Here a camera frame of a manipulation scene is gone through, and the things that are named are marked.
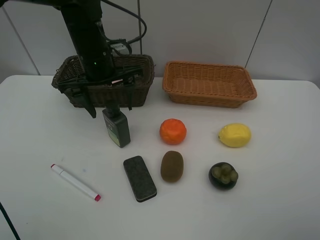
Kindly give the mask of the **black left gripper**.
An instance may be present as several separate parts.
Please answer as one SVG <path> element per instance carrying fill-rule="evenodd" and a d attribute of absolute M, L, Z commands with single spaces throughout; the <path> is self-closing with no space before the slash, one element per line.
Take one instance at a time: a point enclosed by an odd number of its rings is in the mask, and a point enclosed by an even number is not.
<path fill-rule="evenodd" d="M 86 74 L 78 74 L 69 77 L 67 80 L 58 80 L 56 88 L 64 93 L 66 89 L 72 89 L 72 103 L 74 107 L 84 108 L 90 116 L 95 119 L 97 112 L 91 102 L 89 92 L 86 87 L 99 85 L 117 85 L 114 81 L 123 80 L 126 83 L 127 107 L 132 110 L 133 92 L 135 89 L 136 76 L 143 75 L 143 68 L 140 66 L 115 67 L 115 72 L 109 77 L 101 79 L 90 79 Z"/>

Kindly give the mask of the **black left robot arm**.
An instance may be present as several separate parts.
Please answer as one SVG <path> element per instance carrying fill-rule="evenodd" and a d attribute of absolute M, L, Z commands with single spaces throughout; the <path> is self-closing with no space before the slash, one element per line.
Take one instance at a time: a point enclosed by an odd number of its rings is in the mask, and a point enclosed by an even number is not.
<path fill-rule="evenodd" d="M 61 11 L 82 68 L 80 72 L 69 73 L 73 68 L 73 58 L 66 59 L 53 77 L 52 86 L 62 94 L 70 92 L 72 99 L 95 118 L 97 113 L 88 87 L 132 86 L 143 70 L 140 66 L 115 66 L 115 49 L 111 47 L 115 40 L 105 35 L 99 0 L 51 0 L 49 5 Z"/>

